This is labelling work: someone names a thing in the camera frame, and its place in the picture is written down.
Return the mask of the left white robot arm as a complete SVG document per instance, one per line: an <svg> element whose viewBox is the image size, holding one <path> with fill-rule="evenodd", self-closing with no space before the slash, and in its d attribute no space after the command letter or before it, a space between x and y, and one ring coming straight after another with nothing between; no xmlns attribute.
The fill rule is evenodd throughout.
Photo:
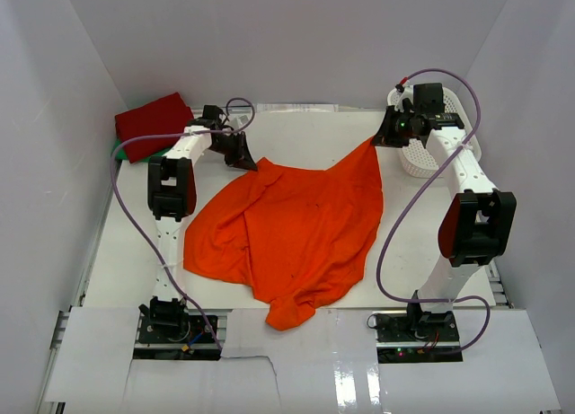
<svg viewBox="0 0 575 414"><path fill-rule="evenodd" d="M184 234L197 205L194 165L207 151L224 156L227 166L255 171L243 130L255 118L230 117L230 109L206 105L199 118L191 120L184 134L163 156L152 157L147 166L147 204L155 220L155 248L160 253L153 296L140 311L171 341L184 339L190 319L184 314L186 299L181 293Z"/></svg>

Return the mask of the paper strip at back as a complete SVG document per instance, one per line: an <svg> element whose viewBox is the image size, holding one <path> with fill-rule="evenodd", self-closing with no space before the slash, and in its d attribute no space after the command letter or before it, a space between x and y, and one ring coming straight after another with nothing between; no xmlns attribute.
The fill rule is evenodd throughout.
<svg viewBox="0 0 575 414"><path fill-rule="evenodd" d="M292 112L314 112L314 113L335 113L339 111L338 104L323 103L257 103L258 113L292 113Z"/></svg>

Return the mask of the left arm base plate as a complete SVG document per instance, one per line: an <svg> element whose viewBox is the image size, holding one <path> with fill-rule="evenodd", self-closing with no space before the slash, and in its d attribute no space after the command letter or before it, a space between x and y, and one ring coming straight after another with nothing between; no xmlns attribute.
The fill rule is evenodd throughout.
<svg viewBox="0 0 575 414"><path fill-rule="evenodd" d="M154 296L139 307L133 350L136 360L217 361L217 347L206 321L191 313L183 301L162 301Z"/></svg>

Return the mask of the orange t shirt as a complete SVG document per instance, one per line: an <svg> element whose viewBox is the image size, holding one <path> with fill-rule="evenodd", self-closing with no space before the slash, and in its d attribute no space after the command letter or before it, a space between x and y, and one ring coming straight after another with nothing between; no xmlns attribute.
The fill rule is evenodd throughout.
<svg viewBox="0 0 575 414"><path fill-rule="evenodd" d="M382 215L376 149L365 141L326 170L262 158L221 189L185 232L183 267L241 284L291 330L360 282Z"/></svg>

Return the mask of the white paper sheet front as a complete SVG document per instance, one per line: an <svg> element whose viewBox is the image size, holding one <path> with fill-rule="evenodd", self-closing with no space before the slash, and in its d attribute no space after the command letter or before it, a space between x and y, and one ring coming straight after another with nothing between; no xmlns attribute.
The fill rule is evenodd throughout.
<svg viewBox="0 0 575 414"><path fill-rule="evenodd" d="M68 413L540 413L555 394L531 322L496 311L459 362L383 365L362 310L277 332L237 309L217 361L140 360L132 308L76 308L45 393Z"/></svg>

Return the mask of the red folded t shirt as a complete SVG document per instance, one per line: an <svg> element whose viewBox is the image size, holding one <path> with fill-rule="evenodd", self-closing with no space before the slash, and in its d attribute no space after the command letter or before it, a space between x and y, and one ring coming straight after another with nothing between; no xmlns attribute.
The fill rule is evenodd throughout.
<svg viewBox="0 0 575 414"><path fill-rule="evenodd" d="M191 108L178 92L115 116L116 146L142 136L180 134L194 118ZM137 163L170 149L178 137L138 140L125 145L116 158Z"/></svg>

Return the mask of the white perforated plastic basket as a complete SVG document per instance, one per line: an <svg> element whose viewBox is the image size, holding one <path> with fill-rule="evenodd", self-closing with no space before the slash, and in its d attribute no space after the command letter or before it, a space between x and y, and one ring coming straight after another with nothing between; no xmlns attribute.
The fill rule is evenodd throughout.
<svg viewBox="0 0 575 414"><path fill-rule="evenodd" d="M407 86L406 92L406 98L412 100L413 92L411 85ZM457 95L445 86L443 87L443 95L446 112L458 114L464 122L465 130L467 132L471 131L472 124ZM392 89L392 91L387 94L387 105L393 105L399 108L402 99L401 93L396 89ZM471 139L470 147L476 160L479 162L482 157L482 149L476 137ZM427 179L438 169L436 161L424 148L421 141L417 139L412 139L410 144L407 147L399 149L398 153L403 169L412 177Z"/></svg>

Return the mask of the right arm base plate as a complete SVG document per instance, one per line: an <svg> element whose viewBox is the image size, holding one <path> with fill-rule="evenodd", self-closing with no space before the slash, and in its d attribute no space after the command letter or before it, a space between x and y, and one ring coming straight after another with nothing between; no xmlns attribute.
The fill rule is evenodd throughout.
<svg viewBox="0 0 575 414"><path fill-rule="evenodd" d="M453 313L420 321L401 312L374 312L366 325L375 332L380 365L460 363L463 354Z"/></svg>

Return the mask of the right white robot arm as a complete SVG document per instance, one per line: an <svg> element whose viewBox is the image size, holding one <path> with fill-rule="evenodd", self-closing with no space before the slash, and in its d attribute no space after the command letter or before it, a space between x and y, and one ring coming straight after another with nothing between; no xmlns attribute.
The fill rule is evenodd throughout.
<svg viewBox="0 0 575 414"><path fill-rule="evenodd" d="M373 146L403 148L417 141L446 180L451 204L438 229L440 256L407 308L405 328L418 341L435 334L453 311L467 280L507 248L517 200L485 175L469 146L464 119L448 112L440 83L397 86Z"/></svg>

